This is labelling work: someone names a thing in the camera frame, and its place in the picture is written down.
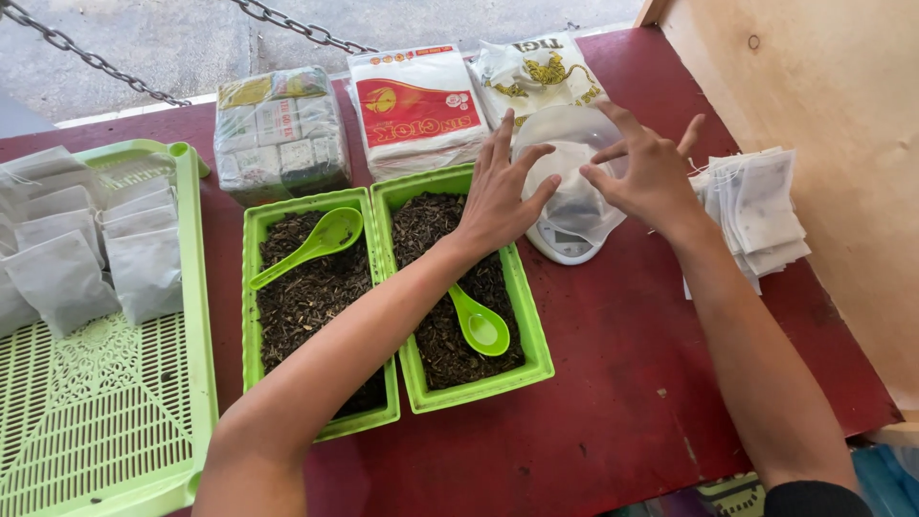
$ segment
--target loose tea leaves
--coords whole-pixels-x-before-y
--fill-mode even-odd
[[[262,270],[277,264],[303,244],[325,212],[287,213],[268,227],[259,245]],[[262,363],[268,375],[333,317],[373,286],[363,236],[348,249],[300,264],[255,295],[262,323]],[[386,381],[380,368],[350,397],[334,418],[386,405]]]
[[[465,201],[465,196],[457,194],[426,192],[410,199],[392,215],[392,242],[400,269],[424,255],[440,237],[460,224]],[[481,355],[470,348],[462,337],[456,309],[445,294],[414,332],[428,389],[464,385],[526,362],[498,252],[483,258],[463,275],[459,287],[504,319],[511,333],[510,348],[497,357]]]

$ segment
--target tiger illustration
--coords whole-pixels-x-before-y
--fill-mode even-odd
[[[580,68],[587,74],[587,80],[595,84],[594,79],[590,77],[590,72],[587,72],[587,69],[580,64],[573,64],[566,74],[565,67],[562,64],[562,57],[557,52],[549,52],[549,55],[552,57],[549,59],[549,64],[545,66],[539,64],[538,61],[524,58],[523,64],[534,81],[543,86],[558,85],[561,81],[567,79],[575,68]]]
[[[486,80],[485,86],[492,87],[498,90],[499,92],[507,95],[508,97],[529,97],[529,93],[523,91],[523,88],[521,88],[520,86],[517,86],[516,83],[512,84],[511,86],[504,86],[501,83],[498,83],[497,85],[492,85],[491,80]]]

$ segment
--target hand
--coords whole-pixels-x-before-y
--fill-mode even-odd
[[[520,200],[527,172],[536,160],[554,152],[555,146],[531,145],[511,165],[513,130],[514,111],[509,109],[501,127],[485,140],[475,160],[469,198],[459,227],[453,232],[463,237],[460,242],[482,257],[523,235],[562,183],[562,177],[553,174],[539,184],[532,197]]]
[[[598,101],[597,107],[625,137],[597,153],[590,165],[580,168],[607,202],[671,240],[687,223],[708,218],[686,175],[689,150],[705,116],[696,115],[676,145],[639,124],[630,111],[612,102]],[[596,166],[624,155],[629,156],[629,170],[623,179],[611,178]]]

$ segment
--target green plastic spoon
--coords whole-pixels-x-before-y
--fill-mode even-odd
[[[249,281],[249,289],[258,291],[277,277],[307,260],[325,257],[345,250],[357,242],[364,229],[364,217],[353,208],[336,208],[319,220],[303,244],[279,263],[258,273]]]
[[[492,309],[471,299],[453,284],[448,293],[457,308],[459,328],[473,350],[482,355],[501,355],[511,344],[511,333],[505,321]]]

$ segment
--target forearm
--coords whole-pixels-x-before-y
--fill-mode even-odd
[[[705,331],[715,375],[764,485],[820,479],[857,489],[829,402],[711,220],[671,239]]]
[[[444,237],[361,296],[249,390],[221,425],[252,452],[299,464],[335,412],[480,258],[456,240]]]

